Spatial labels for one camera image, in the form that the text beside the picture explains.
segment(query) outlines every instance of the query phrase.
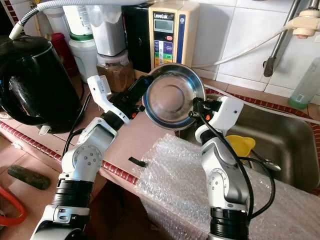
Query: bubble wrap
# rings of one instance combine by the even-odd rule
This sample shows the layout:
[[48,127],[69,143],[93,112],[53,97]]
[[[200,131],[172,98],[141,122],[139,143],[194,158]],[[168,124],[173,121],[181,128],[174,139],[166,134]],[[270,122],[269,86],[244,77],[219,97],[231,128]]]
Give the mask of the bubble wrap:
[[[136,191],[149,218],[168,238],[205,240],[210,230],[210,208],[201,148],[167,134],[146,153]],[[268,177],[247,169],[254,191],[254,211],[269,199]],[[251,240],[319,240],[320,197],[276,180],[272,206],[249,226]]]

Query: plastic container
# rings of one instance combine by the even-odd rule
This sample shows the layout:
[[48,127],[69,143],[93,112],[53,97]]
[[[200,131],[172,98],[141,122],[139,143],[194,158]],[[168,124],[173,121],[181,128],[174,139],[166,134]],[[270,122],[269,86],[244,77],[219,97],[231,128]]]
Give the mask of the plastic container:
[[106,76],[112,92],[123,92],[134,83],[135,73],[127,50],[113,57],[101,54],[96,56],[98,74]]
[[66,42],[69,42],[70,28],[65,16],[64,9],[61,7],[47,8],[43,10],[48,18],[54,33],[62,33]]
[[116,56],[126,49],[120,5],[87,5],[92,34],[99,54]]
[[63,6],[70,31],[74,35],[91,35],[92,30],[85,6]]
[[60,57],[62,64],[68,73],[69,77],[72,78],[78,75],[78,67],[74,57],[65,41],[65,36],[61,32],[51,34],[52,45]]
[[76,65],[78,66],[82,81],[87,83],[91,76],[98,75],[97,48],[92,35],[71,35],[69,46]]
[[295,109],[305,109],[320,89],[320,57],[316,57],[304,74],[288,103]]

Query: orange hose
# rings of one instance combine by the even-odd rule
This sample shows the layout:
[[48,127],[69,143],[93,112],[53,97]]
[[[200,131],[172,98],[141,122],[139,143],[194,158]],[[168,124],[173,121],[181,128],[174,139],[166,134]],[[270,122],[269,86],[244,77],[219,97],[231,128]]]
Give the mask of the orange hose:
[[19,217],[4,217],[0,216],[0,225],[2,226],[14,226],[22,223],[27,217],[27,211],[24,206],[16,199],[11,193],[7,192],[0,186],[0,195],[7,199],[19,212]]

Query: black electric kettle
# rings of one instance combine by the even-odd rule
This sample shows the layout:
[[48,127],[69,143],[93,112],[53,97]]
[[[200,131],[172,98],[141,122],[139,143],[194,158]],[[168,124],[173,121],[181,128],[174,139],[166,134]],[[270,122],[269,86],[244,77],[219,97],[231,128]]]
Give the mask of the black electric kettle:
[[51,42],[0,37],[0,105],[17,121],[68,132],[81,103]]

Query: white hose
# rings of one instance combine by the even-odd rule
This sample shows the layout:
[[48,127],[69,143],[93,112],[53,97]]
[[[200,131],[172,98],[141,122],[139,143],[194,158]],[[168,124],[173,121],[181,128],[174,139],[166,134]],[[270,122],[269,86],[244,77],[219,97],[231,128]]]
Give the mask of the white hose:
[[213,62],[213,63],[209,63],[209,64],[200,64],[200,65],[192,65],[191,67],[192,68],[207,68],[207,67],[212,67],[212,66],[215,66],[215,65],[220,65],[220,64],[224,64],[228,61],[231,61],[233,59],[236,59],[250,51],[252,51],[253,49],[256,49],[258,47],[260,47],[261,45],[263,45],[264,43],[268,42],[269,40],[273,39],[274,37],[276,37],[277,35],[281,34],[282,32],[288,30],[287,26],[283,26],[281,29],[277,30],[276,32],[274,32],[272,35],[268,36],[267,38],[264,38],[263,40],[260,40],[259,42],[247,47],[246,49],[244,49],[243,51],[233,55],[233,56],[230,56],[230,57],[227,57],[225,59],[221,59],[219,61],[216,61],[216,62]]
[[229,93],[227,93],[225,91],[222,91],[219,88],[216,88],[214,86],[210,86],[210,85],[207,85],[207,84],[205,84],[204,86],[206,88],[208,88],[208,89],[215,90],[218,93],[221,93],[221,94],[223,94],[223,95],[225,95],[227,97],[238,99],[239,101],[243,102],[245,105],[248,105],[250,107],[253,107],[253,108],[268,112],[268,113],[277,114],[277,115],[281,115],[281,116],[284,116],[284,117],[288,117],[288,118],[292,118],[292,119],[298,119],[298,120],[302,120],[302,121],[306,121],[306,122],[309,122],[309,123],[320,125],[320,121],[309,119],[309,118],[305,118],[305,117],[301,117],[301,116],[296,116],[296,115],[292,115],[292,114],[288,114],[288,113],[277,111],[277,110],[272,110],[272,109],[269,109],[269,108],[266,108],[266,107],[263,107],[263,106],[259,106],[259,105],[244,101],[244,100],[242,100],[242,99],[240,99],[238,97],[235,97],[235,96],[233,96],[233,95],[231,95],[231,94],[229,94]]
[[16,39],[24,29],[27,21],[38,12],[45,9],[58,8],[62,6],[78,6],[78,5],[137,5],[142,4],[146,0],[53,0],[45,1],[37,4],[37,6],[27,12],[13,27],[9,38]]

